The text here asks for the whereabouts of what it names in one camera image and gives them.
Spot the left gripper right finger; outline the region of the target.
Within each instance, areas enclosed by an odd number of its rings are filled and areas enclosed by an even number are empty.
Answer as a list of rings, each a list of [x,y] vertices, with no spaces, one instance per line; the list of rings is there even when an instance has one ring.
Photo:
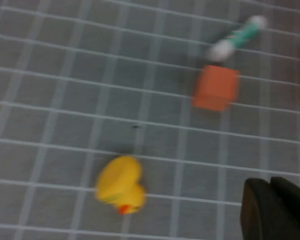
[[[280,176],[271,177],[270,186],[286,208],[294,229],[300,232],[300,187]]]

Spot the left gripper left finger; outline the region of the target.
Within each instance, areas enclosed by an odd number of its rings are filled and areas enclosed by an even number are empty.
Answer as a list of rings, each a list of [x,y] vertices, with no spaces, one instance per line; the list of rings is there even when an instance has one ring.
[[[240,226],[244,240],[300,240],[281,199],[261,178],[244,182]]]

